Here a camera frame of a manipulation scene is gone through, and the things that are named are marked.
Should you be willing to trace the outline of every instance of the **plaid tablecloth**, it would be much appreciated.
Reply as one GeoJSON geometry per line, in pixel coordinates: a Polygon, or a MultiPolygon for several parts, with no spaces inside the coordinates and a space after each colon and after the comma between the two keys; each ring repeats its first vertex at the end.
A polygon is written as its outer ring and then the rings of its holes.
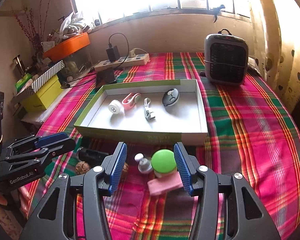
{"type": "MultiPolygon", "coordinates": [[[[215,172],[241,172],[250,182],[274,220],[283,240],[300,223],[300,134],[277,96],[259,77],[247,75],[240,87],[211,84],[199,72],[204,70],[202,53],[152,54],[144,66],[117,71],[118,82],[163,79],[196,79],[206,112],[209,136],[201,147],[188,147],[200,164],[215,172]]],[[[94,96],[94,83],[72,89],[44,123],[39,135],[65,131],[77,142],[81,135],[74,122],[94,96]]],[[[129,172],[118,191],[105,197],[107,218],[114,240],[188,239],[197,198],[183,189],[151,197],[147,181],[138,172],[133,156],[154,153],[169,146],[128,145],[129,172]]],[[[94,148],[111,152],[116,142],[94,140],[94,148]]],[[[46,169],[47,175],[29,185],[31,207],[38,204],[57,176],[74,176],[75,152],[59,156],[46,169]]],[[[78,235],[84,235],[82,198],[78,201],[78,235]]],[[[217,238],[222,238],[223,215],[219,209],[217,238]]]]}

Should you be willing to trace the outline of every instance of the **window sill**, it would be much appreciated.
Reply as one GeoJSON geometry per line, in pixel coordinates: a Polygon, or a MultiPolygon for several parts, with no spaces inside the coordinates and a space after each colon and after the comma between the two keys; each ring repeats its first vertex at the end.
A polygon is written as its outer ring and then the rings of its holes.
{"type": "MultiPolygon", "coordinates": [[[[150,17],[150,16],[157,16],[157,15],[167,15],[167,14],[205,14],[205,15],[214,15],[214,12],[211,10],[205,10],[205,9],[167,9],[167,10],[158,10],[158,11],[152,11],[152,12],[144,12],[144,13],[138,13],[138,14],[134,14],[131,16],[126,16],[111,22],[107,22],[104,24],[101,24],[97,27],[94,27],[92,29],[92,32],[96,32],[97,30],[106,28],[108,26],[112,26],[118,23],[122,23],[122,22],[127,22],[130,20],[135,20],[135,19],[140,19],[140,18],[144,18],[144,17],[150,17]]],[[[227,18],[232,18],[232,19],[237,19],[240,21],[244,21],[244,22],[250,22],[251,23],[251,18],[249,17],[245,17],[245,16],[241,16],[239,14],[233,14],[233,13],[228,13],[228,12],[220,12],[218,14],[218,16],[222,16],[222,17],[227,17],[227,18]]]]}

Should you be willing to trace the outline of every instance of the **yellow curtain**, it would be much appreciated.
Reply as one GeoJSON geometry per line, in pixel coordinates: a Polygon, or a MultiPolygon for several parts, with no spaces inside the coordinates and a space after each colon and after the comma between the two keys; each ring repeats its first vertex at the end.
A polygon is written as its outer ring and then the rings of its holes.
{"type": "Polygon", "coordinates": [[[292,112],[300,99],[300,8],[295,0],[251,0],[251,20],[263,78],[292,112]]]}

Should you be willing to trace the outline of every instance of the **power strip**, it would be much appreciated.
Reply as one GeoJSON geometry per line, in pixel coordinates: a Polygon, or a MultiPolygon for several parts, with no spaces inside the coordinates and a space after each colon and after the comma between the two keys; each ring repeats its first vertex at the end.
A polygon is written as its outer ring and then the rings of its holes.
{"type": "MultiPolygon", "coordinates": [[[[109,67],[115,68],[121,64],[121,62],[126,57],[121,57],[115,62],[110,62],[109,60],[101,61],[98,65],[94,68],[96,71],[100,71],[101,69],[106,69],[109,67]]],[[[120,67],[132,67],[132,66],[142,66],[148,63],[150,57],[149,54],[139,54],[133,58],[127,58],[126,61],[120,67]]]]}

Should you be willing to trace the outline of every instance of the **silver screw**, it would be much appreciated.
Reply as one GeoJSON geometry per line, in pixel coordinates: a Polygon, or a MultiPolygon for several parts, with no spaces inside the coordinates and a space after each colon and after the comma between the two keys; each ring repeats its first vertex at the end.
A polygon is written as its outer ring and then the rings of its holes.
{"type": "Polygon", "coordinates": [[[101,167],[101,166],[95,166],[94,168],[93,168],[93,171],[94,172],[101,172],[103,170],[103,168],[101,167]]]}
{"type": "Polygon", "coordinates": [[[243,178],[242,174],[241,174],[241,173],[238,173],[238,172],[234,174],[234,177],[235,177],[236,179],[242,179],[242,178],[243,178]]]}
{"type": "Polygon", "coordinates": [[[201,165],[201,166],[199,166],[199,171],[206,172],[206,171],[208,171],[208,167],[201,165]]]}
{"type": "Polygon", "coordinates": [[[67,177],[68,177],[68,175],[65,173],[62,173],[59,175],[59,179],[61,179],[61,180],[66,179],[67,177]]]}

